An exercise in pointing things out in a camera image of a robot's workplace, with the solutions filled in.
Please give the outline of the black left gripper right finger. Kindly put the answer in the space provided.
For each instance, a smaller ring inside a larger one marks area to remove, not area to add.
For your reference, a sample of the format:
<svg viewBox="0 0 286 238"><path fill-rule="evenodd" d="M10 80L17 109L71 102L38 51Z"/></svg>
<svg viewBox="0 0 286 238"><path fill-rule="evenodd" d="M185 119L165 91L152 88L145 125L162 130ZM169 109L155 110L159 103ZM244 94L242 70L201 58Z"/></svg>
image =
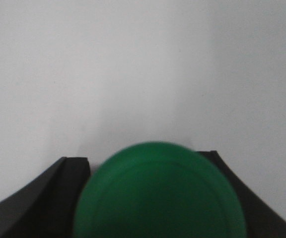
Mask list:
<svg viewBox="0 0 286 238"><path fill-rule="evenodd" d="M258 197L223 161L217 151L200 151L233 186L241 203L249 238L286 238L286 221Z"/></svg>

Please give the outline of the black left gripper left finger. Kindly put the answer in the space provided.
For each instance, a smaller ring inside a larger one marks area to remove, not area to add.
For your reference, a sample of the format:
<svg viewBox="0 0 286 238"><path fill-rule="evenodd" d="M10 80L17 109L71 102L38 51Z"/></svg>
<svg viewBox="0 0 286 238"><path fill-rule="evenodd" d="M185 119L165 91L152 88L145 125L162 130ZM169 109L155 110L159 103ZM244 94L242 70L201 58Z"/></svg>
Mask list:
<svg viewBox="0 0 286 238"><path fill-rule="evenodd" d="M0 202L0 238L70 238L78 198L90 178L87 158L62 157Z"/></svg>

